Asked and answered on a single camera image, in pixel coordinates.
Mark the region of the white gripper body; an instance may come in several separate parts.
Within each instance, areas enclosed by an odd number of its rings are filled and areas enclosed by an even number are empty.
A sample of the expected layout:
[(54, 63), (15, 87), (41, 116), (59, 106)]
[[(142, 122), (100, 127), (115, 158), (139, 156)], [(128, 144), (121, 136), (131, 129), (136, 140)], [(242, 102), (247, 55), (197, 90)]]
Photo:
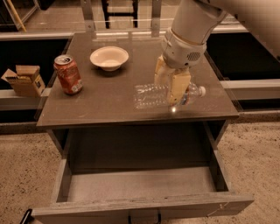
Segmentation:
[(164, 62), (171, 68), (183, 69), (197, 65), (207, 49), (206, 44), (193, 44), (179, 38), (169, 28), (162, 42)]

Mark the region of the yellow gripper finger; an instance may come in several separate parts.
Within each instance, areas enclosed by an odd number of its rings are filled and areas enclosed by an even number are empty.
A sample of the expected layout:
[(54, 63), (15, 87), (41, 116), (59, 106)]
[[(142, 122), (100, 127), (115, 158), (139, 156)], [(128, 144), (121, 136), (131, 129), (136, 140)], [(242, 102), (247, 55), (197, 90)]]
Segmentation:
[(158, 86), (167, 86), (169, 88), (172, 84), (172, 76), (174, 72), (175, 70), (165, 63), (163, 56), (158, 57), (154, 83)]
[(167, 101), (170, 105), (180, 102), (191, 80), (188, 69), (176, 69), (169, 75)]

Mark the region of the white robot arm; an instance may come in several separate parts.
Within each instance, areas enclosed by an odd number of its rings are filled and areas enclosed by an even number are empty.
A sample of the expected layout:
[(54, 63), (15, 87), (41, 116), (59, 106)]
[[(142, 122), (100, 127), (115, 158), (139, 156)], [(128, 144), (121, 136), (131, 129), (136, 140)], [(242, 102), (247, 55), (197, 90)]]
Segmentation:
[(181, 0), (155, 70), (155, 83), (168, 87), (164, 98), (169, 106), (182, 102), (190, 86), (189, 68), (199, 63), (210, 34), (227, 15), (280, 57), (280, 0)]

